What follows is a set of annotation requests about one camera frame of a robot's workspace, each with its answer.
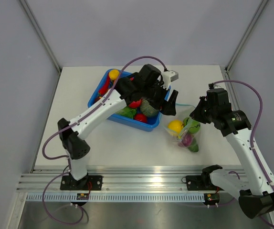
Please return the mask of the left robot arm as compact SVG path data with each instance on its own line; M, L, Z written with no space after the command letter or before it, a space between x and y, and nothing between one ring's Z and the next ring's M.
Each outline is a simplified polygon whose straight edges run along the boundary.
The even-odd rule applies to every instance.
M174 90L169 97L167 94L171 83L178 78L176 71L161 72L155 66L146 64L139 72L129 76L119 75L113 88L76 118L58 121L59 137L69 156L69 174L75 189L81 190L87 185L84 157L90 151L85 141L88 135L108 117L140 99L146 99L163 115L174 116L178 91Z

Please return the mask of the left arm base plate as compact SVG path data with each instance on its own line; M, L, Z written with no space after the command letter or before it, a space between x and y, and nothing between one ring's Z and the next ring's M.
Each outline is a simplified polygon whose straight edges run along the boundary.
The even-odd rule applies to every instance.
M80 180L75 180L71 175L62 177L60 190L65 191L100 191L103 176L87 175Z

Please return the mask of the striped green watermelon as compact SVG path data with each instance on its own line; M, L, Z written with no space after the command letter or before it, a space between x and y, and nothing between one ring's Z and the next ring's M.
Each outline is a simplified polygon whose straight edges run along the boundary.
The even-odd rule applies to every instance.
M184 127L187 126L188 132L191 134L196 134L200 131L200 122L193 120L191 117L186 117L183 120Z

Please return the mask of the yellow apple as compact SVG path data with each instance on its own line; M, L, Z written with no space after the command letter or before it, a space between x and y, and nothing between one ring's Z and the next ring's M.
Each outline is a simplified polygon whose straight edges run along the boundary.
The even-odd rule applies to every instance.
M171 136L178 136L181 133L183 127L184 124L181 120L173 120L169 122L167 131Z

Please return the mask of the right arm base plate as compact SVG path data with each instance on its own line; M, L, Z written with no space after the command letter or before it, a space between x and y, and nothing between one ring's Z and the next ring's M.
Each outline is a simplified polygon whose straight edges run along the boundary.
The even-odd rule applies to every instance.
M201 175L187 175L182 177L181 181L186 185L188 191L223 191L220 187L205 185Z

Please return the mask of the clear zip top bag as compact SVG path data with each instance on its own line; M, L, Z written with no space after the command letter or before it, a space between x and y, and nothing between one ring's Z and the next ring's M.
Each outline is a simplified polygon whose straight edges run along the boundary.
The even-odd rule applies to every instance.
M181 143L182 137L185 136L188 132L187 126L183 127L181 133L178 136L171 136L167 131L167 126L169 122L173 120L181 120L183 122L184 118L190 117L190 113L194 111L195 106L190 104L176 104L176 115L175 116L162 116L162 126L166 133L168 134L169 141L177 148L187 149L187 147L184 147ZM200 131L196 134L191 134L193 136L193 141L197 141L199 148L200 148L200 139L201 139L201 128Z

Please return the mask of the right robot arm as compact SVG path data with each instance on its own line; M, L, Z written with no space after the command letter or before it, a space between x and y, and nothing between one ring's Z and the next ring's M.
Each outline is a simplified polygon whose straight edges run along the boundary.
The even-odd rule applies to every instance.
M228 93L223 88L211 88L190 114L203 124L213 123L234 149L248 179L233 178L221 166L202 170L200 181L204 188L219 187L238 200L243 213L250 219L274 211L274 175L261 153L255 153L257 144L252 126L241 111L233 111Z

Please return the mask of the purple onion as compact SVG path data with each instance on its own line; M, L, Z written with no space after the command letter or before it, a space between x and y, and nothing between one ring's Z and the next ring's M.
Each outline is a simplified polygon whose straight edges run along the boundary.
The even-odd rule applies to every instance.
M184 147L189 147L193 142L193 136L190 133L186 133L185 136L182 137L181 143Z

